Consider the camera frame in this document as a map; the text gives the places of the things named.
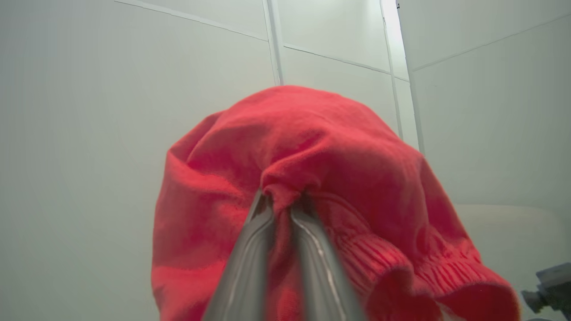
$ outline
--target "red garment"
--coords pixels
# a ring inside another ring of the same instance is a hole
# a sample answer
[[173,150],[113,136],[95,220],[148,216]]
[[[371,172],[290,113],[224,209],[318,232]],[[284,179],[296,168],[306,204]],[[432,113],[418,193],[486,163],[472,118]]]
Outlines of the red garment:
[[370,320],[519,320],[423,156],[369,108],[294,86],[207,117],[168,151],[152,287],[161,320],[199,320],[259,187],[274,199],[268,320],[300,320],[286,208],[308,190]]

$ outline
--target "dark mechanical part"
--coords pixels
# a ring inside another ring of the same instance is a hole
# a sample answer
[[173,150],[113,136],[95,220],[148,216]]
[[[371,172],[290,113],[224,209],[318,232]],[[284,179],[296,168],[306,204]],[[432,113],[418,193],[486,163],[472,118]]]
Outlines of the dark mechanical part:
[[546,306],[561,311],[571,321],[571,263],[550,267],[536,273],[540,284],[538,291],[522,291],[525,303],[539,313]]

